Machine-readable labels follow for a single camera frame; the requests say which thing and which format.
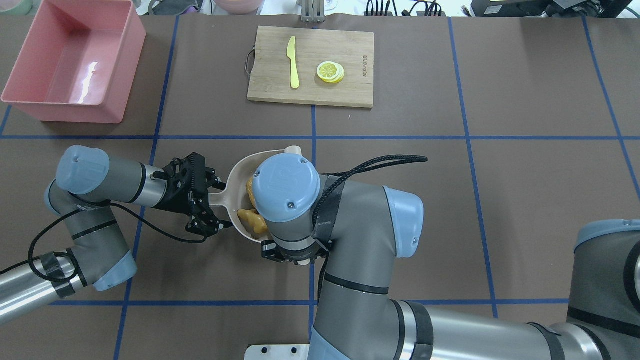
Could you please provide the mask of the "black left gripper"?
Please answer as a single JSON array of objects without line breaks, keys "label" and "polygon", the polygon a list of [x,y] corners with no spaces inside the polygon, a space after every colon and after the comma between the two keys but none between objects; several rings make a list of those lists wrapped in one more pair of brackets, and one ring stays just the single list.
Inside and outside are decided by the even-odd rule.
[{"label": "black left gripper", "polygon": [[203,155],[190,153],[183,159],[173,158],[162,170],[154,171],[152,178],[166,182],[164,194],[153,208],[188,215],[188,233],[209,238],[233,228],[231,221],[213,215],[209,189],[218,189],[219,180],[215,169],[206,166]]}]

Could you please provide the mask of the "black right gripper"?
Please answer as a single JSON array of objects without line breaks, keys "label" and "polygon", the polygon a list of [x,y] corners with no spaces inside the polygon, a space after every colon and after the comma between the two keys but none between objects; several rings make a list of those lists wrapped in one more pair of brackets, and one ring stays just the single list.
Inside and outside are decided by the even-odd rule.
[{"label": "black right gripper", "polygon": [[326,258],[329,251],[312,242],[310,246],[299,250],[283,248],[274,240],[262,241],[262,258],[279,264],[291,262],[295,265],[313,264],[318,258]]}]

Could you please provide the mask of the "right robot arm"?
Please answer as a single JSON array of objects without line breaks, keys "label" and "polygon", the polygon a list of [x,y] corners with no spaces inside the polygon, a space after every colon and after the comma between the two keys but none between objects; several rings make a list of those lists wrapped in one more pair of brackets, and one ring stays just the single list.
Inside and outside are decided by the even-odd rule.
[{"label": "right robot arm", "polygon": [[438,309],[394,300],[396,260],[419,252],[425,207],[413,193],[352,180],[422,156],[384,156],[355,169],[320,174],[306,158],[279,153],[249,178],[269,228],[263,257],[279,262],[324,258],[310,360],[637,360],[639,358],[639,221],[605,219],[577,240],[533,219],[489,214],[489,248],[514,263],[498,284],[523,280],[535,267],[551,275],[554,255],[573,255],[566,321],[552,326]]}]

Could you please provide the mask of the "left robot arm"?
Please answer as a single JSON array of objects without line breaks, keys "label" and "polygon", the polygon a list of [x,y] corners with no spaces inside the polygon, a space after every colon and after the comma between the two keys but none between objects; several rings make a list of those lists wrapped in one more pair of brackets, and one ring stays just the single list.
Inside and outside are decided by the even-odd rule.
[{"label": "left robot arm", "polygon": [[73,145],[60,159],[44,199],[64,223],[73,246],[35,255],[46,231],[32,240],[23,262],[1,271],[1,323],[7,324],[57,300],[92,286],[103,292],[137,273],[113,208],[126,204],[153,208],[188,218],[185,229],[204,243],[233,226],[210,207],[210,188],[224,191],[213,168],[199,153],[173,158],[158,168],[112,156],[99,148]]}]

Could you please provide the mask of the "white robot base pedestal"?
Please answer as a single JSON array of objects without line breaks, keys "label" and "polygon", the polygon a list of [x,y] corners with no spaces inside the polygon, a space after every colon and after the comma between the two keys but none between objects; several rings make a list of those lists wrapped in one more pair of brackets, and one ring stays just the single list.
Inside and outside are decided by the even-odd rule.
[{"label": "white robot base pedestal", "polygon": [[256,344],[249,346],[245,360],[307,360],[310,344]]}]

